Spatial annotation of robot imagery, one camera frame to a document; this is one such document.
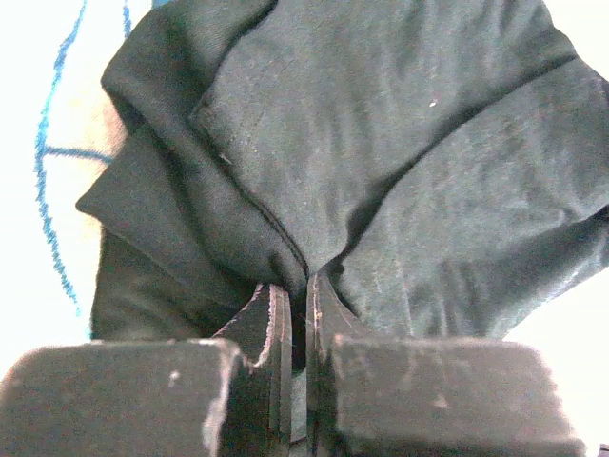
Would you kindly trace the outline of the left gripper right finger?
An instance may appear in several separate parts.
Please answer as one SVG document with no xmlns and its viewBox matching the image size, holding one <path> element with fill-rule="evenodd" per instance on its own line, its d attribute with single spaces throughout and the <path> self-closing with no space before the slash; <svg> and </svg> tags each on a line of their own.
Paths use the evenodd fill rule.
<svg viewBox="0 0 609 457">
<path fill-rule="evenodd" d="M 551 368 L 493 339 L 400 338 L 364 325 L 324 273 L 308 283 L 312 456 L 582 456 Z"/>
</svg>

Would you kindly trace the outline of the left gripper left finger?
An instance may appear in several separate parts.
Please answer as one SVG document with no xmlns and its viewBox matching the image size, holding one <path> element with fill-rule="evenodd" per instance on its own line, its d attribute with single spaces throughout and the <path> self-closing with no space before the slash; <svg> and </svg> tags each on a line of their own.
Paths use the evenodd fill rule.
<svg viewBox="0 0 609 457">
<path fill-rule="evenodd" d="M 30 351 L 1 384 L 1 452 L 286 456 L 291 337 L 271 285 L 209 339 Z"/>
</svg>

